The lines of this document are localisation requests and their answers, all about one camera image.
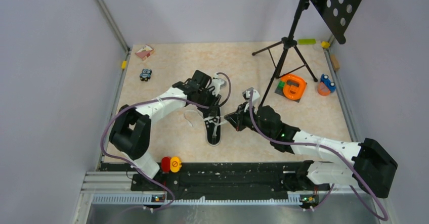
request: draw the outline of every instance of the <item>white wall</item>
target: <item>white wall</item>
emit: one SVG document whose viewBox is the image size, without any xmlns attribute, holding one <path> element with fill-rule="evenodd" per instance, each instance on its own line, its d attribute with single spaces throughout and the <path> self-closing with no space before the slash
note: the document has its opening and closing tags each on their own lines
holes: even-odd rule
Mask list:
<svg viewBox="0 0 429 224">
<path fill-rule="evenodd" d="M 335 45 L 362 135 L 398 162 L 390 197 L 401 223 L 427 223 L 429 0 L 363 0 Z"/>
<path fill-rule="evenodd" d="M 287 36 L 299 0 L 105 0 L 128 44 L 275 41 Z M 296 38 L 328 39 L 314 6 Z"/>
<path fill-rule="evenodd" d="M 94 0 L 0 0 L 0 222 L 70 223 L 124 59 Z"/>
</svg>

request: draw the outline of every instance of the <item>wooden table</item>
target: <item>wooden table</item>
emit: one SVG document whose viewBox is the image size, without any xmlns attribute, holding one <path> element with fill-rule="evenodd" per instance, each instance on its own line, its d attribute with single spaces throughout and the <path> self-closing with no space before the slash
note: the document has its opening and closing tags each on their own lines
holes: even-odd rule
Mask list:
<svg viewBox="0 0 429 224">
<path fill-rule="evenodd" d="M 244 102 L 241 93 L 253 86 L 262 95 L 267 88 L 274 71 L 268 51 L 256 56 L 251 53 L 264 48 L 273 42 L 235 42 L 235 43 L 182 43 L 151 44 L 155 53 L 142 61 L 135 52 L 142 45 L 135 45 L 127 67 L 125 81 L 119 99 L 119 107 L 124 104 L 150 100 L 165 92 L 173 83 L 185 81 L 192 77 L 195 70 L 208 75 L 224 72 L 232 82 L 229 101 L 224 105 L 222 115 L 236 110 Z M 325 55 L 322 50 L 313 46 L 299 46 L 316 77 L 330 75 Z M 282 52 L 282 46 L 271 49 L 275 62 Z M 283 72 L 302 65 L 295 50 L 289 50 Z M 152 69 L 152 78 L 148 82 L 140 81 L 143 68 Z M 305 68 L 295 75 L 307 82 L 307 88 L 299 103 L 277 95 L 274 90 L 279 82 L 275 80 L 265 101 L 281 115 L 283 122 L 297 126 L 315 135 L 334 140 L 350 141 L 349 132 L 342 114 L 336 93 L 323 97 L 316 91 L 317 83 L 313 82 Z M 227 88 L 221 90 L 223 99 Z M 309 156 L 295 156 L 275 150 L 259 134 L 245 129 L 236 132 L 230 124 L 222 125 L 222 138 L 219 145 L 212 147 L 206 142 L 203 119 L 195 112 L 184 112 L 196 109 L 187 106 L 177 110 L 152 125 L 149 152 L 156 161 L 164 156 L 179 156 L 184 162 L 267 162 L 267 161 L 303 161 L 312 159 Z M 108 152 L 114 155 L 121 153 L 109 144 Z M 105 162 L 116 159 L 105 158 Z"/>
</svg>

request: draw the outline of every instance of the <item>toy car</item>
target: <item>toy car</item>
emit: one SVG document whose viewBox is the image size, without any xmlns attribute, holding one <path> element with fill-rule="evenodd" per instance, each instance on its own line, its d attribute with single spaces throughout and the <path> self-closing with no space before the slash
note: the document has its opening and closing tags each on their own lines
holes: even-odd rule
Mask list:
<svg viewBox="0 0 429 224">
<path fill-rule="evenodd" d="M 320 82 L 325 84 L 325 86 L 331 91 L 331 93 L 335 91 L 336 89 L 335 82 L 329 80 L 328 75 L 322 74 L 322 76 L 320 77 Z"/>
<path fill-rule="evenodd" d="M 140 74 L 140 81 L 148 81 L 151 75 L 152 75 L 151 69 L 143 69 L 142 73 Z"/>
</svg>

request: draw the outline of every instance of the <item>red disc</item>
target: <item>red disc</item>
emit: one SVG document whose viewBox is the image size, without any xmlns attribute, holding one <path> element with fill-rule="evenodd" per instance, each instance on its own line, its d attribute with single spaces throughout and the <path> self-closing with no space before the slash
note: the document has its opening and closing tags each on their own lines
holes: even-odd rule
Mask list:
<svg viewBox="0 0 429 224">
<path fill-rule="evenodd" d="M 164 157 L 161 160 L 161 169 L 163 172 L 170 172 L 170 157 Z"/>
</svg>

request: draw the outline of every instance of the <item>tripod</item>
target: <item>tripod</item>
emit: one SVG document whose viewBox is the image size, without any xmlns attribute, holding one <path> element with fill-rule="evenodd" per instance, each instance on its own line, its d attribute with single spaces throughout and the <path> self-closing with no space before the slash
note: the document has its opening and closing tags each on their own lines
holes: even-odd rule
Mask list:
<svg viewBox="0 0 429 224">
<path fill-rule="evenodd" d="M 270 49 L 283 44 L 283 52 L 280 56 L 280 59 L 279 59 L 279 62 L 277 63 L 277 66 L 274 65 L 276 69 L 274 70 L 273 76 L 271 77 L 270 83 L 268 84 L 268 88 L 265 91 L 264 97 L 262 98 L 261 104 L 259 104 L 259 107 L 261 107 L 262 104 L 264 104 L 265 98 L 267 97 L 268 91 L 270 90 L 274 79 L 279 79 L 280 77 L 283 77 L 284 75 L 290 74 L 290 73 L 292 73 L 298 69 L 306 67 L 307 70 L 309 71 L 309 73 L 311 74 L 311 76 L 313 77 L 314 82 L 317 82 L 317 78 L 314 76 L 313 72 L 311 71 L 306 60 L 304 59 L 303 55 L 299 51 L 298 47 L 296 47 L 296 45 L 298 43 L 296 42 L 296 40 L 293 40 L 293 34 L 295 33 L 296 26 L 298 25 L 298 20 L 301 17 L 301 13 L 303 13 L 303 11 L 309 7 L 309 4 L 310 4 L 310 0 L 299 0 L 298 7 L 296 9 L 295 16 L 293 18 L 292 27 L 290 28 L 288 37 L 283 37 L 280 42 L 277 42 L 277 43 L 272 44 L 266 48 L 263 48 L 262 50 L 259 50 L 259 51 L 252 53 L 252 55 L 254 56 L 258 53 L 261 53 L 262 51 L 268 50 L 268 52 L 270 53 L 270 56 L 271 56 L 271 60 L 274 63 L 274 59 L 273 59 L 273 56 L 271 55 Z M 286 59 L 287 51 L 292 47 L 295 49 L 296 53 L 298 53 L 299 58 L 301 58 L 301 60 L 303 61 L 303 65 L 280 76 L 280 72 L 283 68 L 284 60 Z"/>
</svg>

